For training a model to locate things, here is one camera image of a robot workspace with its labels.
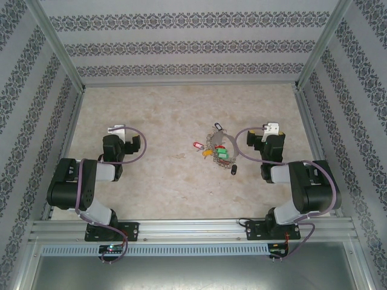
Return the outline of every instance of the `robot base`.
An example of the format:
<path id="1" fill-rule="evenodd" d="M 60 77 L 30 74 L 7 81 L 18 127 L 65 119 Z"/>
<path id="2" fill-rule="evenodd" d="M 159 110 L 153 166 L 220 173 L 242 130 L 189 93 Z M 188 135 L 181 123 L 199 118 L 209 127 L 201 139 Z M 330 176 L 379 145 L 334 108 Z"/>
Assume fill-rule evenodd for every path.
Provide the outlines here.
<path id="1" fill-rule="evenodd" d="M 247 240 L 284 240 L 286 233 L 290 240 L 301 238 L 299 227 L 295 224 L 278 225 L 274 217 L 274 208 L 270 209 L 264 221 L 247 221 Z"/>
<path id="2" fill-rule="evenodd" d="M 138 238 L 138 222 L 119 222 L 115 211 L 112 210 L 112 216 L 109 226 L 122 231 L 128 237 L 128 242 L 136 242 Z M 122 242 L 121 234 L 107 228 L 87 224 L 85 241 L 86 242 Z"/>

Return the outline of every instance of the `beige floor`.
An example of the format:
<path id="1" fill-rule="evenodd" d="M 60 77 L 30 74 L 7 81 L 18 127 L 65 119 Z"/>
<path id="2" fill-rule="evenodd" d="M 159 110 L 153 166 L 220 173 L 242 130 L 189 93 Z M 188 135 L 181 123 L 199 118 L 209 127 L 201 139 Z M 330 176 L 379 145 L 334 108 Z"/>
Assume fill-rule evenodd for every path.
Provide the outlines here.
<path id="1" fill-rule="evenodd" d="M 277 121 L 286 133 L 284 161 L 311 158 L 290 85 L 88 88 L 70 158 L 96 159 L 108 126 L 126 124 L 148 140 L 145 156 L 124 167 L 118 182 L 98 182 L 95 196 L 119 219 L 262 217 L 287 201 L 289 185 L 266 184 L 260 164 L 237 157 L 238 173 L 203 159 L 192 143 L 205 143 L 219 122 L 230 135 Z M 132 132 L 127 132 L 131 139 Z M 246 146 L 241 149 L 259 158 Z M 53 219 L 77 219 L 55 209 Z"/>

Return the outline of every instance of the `black key fob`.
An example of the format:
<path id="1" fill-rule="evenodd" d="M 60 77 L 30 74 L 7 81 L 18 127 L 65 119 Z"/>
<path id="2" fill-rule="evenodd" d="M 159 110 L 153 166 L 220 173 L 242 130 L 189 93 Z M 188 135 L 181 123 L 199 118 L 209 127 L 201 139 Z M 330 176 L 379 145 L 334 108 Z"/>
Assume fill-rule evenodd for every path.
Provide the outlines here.
<path id="1" fill-rule="evenodd" d="M 236 166 L 236 164 L 234 164 L 232 167 L 231 167 L 231 175 L 236 175 L 236 170 L 237 170 L 238 166 Z"/>
<path id="2" fill-rule="evenodd" d="M 219 123 L 215 123 L 215 128 L 217 128 L 219 131 L 223 130 L 222 126 L 220 126 Z"/>

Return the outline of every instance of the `enclosure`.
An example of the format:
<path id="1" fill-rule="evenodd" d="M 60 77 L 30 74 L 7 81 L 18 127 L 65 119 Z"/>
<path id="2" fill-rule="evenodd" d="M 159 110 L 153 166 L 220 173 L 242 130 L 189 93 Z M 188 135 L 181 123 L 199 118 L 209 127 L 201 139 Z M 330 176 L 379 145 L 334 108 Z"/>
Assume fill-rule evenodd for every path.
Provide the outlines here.
<path id="1" fill-rule="evenodd" d="M 387 288 L 385 0 L 0 6 L 0 289 Z M 192 145 L 214 123 L 235 137 L 272 121 L 284 162 L 327 160 L 342 196 L 282 263 L 238 220 L 263 219 L 290 184 L 266 183 L 241 155 L 231 175 Z M 59 160 L 96 160 L 117 124 L 148 148 L 119 181 L 96 183 L 99 201 L 140 224 L 109 266 L 96 258 L 103 243 L 84 241 L 86 223 L 46 195 Z M 260 157 L 246 133 L 237 144 Z"/>

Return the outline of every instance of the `red key tag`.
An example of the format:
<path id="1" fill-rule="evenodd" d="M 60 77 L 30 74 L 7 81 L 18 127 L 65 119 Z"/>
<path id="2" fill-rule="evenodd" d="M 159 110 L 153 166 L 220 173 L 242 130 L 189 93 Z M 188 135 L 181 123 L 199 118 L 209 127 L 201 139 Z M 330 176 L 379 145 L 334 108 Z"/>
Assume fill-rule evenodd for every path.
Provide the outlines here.
<path id="1" fill-rule="evenodd" d="M 193 146 L 197 149 L 202 149 L 204 147 L 204 145 L 199 142 L 193 142 Z"/>

